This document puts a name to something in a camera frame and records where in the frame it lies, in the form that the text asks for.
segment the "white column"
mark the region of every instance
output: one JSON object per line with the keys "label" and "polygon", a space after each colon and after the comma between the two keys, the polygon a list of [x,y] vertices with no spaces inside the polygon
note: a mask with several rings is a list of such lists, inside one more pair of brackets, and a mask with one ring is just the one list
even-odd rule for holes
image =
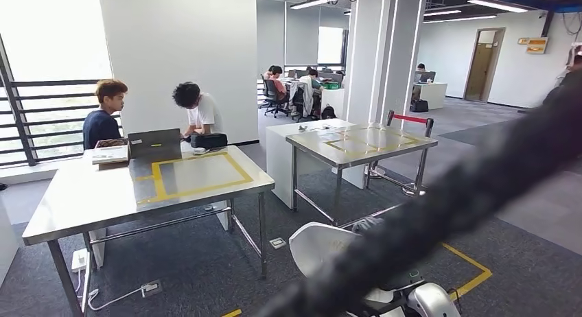
{"label": "white column", "polygon": [[348,42],[346,120],[385,122],[406,113],[425,0],[357,0]]}

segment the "power strip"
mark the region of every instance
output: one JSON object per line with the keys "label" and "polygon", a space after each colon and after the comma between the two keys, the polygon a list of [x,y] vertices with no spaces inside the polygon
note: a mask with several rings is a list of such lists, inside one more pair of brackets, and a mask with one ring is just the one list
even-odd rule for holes
{"label": "power strip", "polygon": [[71,270],[74,273],[81,272],[87,268],[87,249],[76,250],[73,252],[73,262],[71,263]]}

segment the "sign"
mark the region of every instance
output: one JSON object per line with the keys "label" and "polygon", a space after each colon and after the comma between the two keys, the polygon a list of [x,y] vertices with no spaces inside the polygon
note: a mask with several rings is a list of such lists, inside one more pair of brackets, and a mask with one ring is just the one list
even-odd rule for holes
{"label": "sign", "polygon": [[527,45],[526,53],[544,54],[546,53],[546,46],[548,46],[548,37],[530,38]]}

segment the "black office chair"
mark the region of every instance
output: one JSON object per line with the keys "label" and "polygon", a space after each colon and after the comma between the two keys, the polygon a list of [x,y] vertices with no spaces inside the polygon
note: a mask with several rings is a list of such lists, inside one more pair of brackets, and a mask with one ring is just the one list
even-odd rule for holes
{"label": "black office chair", "polygon": [[265,111],[265,116],[268,113],[273,113],[273,117],[277,118],[277,113],[282,112],[287,117],[289,117],[289,110],[283,108],[283,105],[289,104],[289,92],[285,94],[283,99],[279,99],[279,94],[277,92],[277,87],[275,86],[275,81],[272,79],[265,80],[265,85],[267,87],[267,94],[265,95],[265,102],[269,101],[271,105],[267,107]]}
{"label": "black office chair", "polygon": [[259,109],[270,108],[271,106],[273,106],[273,104],[271,101],[266,99],[266,97],[268,95],[268,88],[267,88],[267,84],[265,83],[265,76],[262,73],[261,73],[261,79],[263,80],[263,96],[265,97],[265,100],[263,100],[263,104],[261,104],[259,106]]}

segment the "open laptop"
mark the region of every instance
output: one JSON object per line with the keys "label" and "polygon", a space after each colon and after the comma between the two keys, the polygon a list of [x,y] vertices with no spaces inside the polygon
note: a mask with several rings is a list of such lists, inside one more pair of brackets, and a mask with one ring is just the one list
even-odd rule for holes
{"label": "open laptop", "polygon": [[148,161],[180,159],[182,158],[181,139],[178,128],[130,133],[128,134],[130,158]]}
{"label": "open laptop", "polygon": [[430,79],[431,82],[434,81],[434,77],[437,75],[436,72],[434,71],[429,71],[429,72],[420,72],[417,71],[415,73],[415,82],[421,82],[421,83],[426,83],[428,82],[428,80]]}

